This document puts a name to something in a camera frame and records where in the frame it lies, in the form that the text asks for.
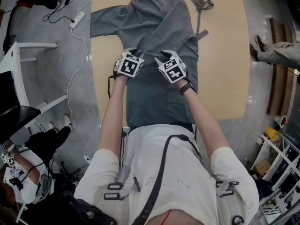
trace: black shoe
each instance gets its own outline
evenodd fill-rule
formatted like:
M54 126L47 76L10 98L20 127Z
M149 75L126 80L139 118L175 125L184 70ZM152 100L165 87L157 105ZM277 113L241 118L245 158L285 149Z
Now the black shoe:
M258 62L257 50L255 50L255 48L253 47L252 44L249 44L249 47L250 47L250 54L251 54L253 60L254 60L255 62Z
M265 44L262 42L261 38L258 35L255 36L255 42L257 44L258 51L265 52L264 49Z

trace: shirt sleeve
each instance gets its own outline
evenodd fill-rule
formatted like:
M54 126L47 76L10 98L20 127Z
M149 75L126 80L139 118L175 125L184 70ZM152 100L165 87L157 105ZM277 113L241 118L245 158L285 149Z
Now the shirt sleeve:
M116 35L128 17L127 6L108 7L90 17L90 37Z
M80 180L74 197L95 204L95 195L99 188L114 183L119 175L117 156L106 149L98 150L83 178Z
M29 178L26 178L22 184L23 189L21 189L21 199L23 200L23 203L32 203L36 198L38 186Z
M229 147L217 149L210 159L211 169L216 180L238 181L234 186L244 204L245 223L249 223L258 211L259 196L256 184L243 164Z

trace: gray floor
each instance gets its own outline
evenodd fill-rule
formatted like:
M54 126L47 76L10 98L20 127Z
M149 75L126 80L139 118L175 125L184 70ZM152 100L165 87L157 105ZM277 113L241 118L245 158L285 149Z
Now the gray floor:
M71 0L71 3L51 19L63 15L74 18L77 10L91 0ZM254 43L254 35L261 35L266 43L271 42L269 17L280 20L275 0L243 0L248 21L250 42ZM89 24L90 4L83 9L86 17L74 29L74 34L84 37L90 49ZM12 33L16 34L18 42L52 42L57 43L54 50L36 50L24 57L36 54L37 62L22 65L23 78L29 102L38 105L44 101L52 101L66 94L68 83L73 73L81 66L86 50L81 39L71 36L70 22L63 19L55 24L43 22L48 13L42 6L32 9L19 8L15 14ZM240 160L246 157L253 160L258 148L256 140L264 128L272 120L266 115L269 101L272 67L265 63L250 62L250 86L245 115L240 119L220 121L221 127L231 147ZM72 171L86 165L83 159L86 146L75 143L78 140L86 142L92 155L97 149L99 139L100 119L95 95L91 61L85 61L82 70L74 78L69 90L70 105L73 110L73 131L55 159L64 160ZM37 119L47 129L48 122L53 122L58 128L63 127L63 115L70 114L67 102L63 102Z

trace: glove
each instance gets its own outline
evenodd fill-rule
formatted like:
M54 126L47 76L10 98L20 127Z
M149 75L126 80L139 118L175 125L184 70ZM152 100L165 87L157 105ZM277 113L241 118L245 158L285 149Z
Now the glove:
M187 79L188 69L177 53L171 50L161 50L160 52L169 59L166 63L162 63L158 58L154 58L165 79L170 83L175 83L182 78Z
M136 54L137 48L127 48L122 52L121 57L116 62L116 74L126 75L128 77L135 77L139 74L143 64L144 64L144 53L140 57L134 56Z

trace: wristwatch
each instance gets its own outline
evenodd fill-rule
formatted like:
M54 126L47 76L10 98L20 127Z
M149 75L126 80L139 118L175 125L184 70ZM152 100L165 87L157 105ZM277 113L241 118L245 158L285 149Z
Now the wristwatch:
M192 83L190 81L188 81L186 85L184 85L182 88L179 89L179 92L180 92L181 95L183 95L185 93L185 91L190 89L190 88L193 89L194 92L196 92L196 90L193 87Z

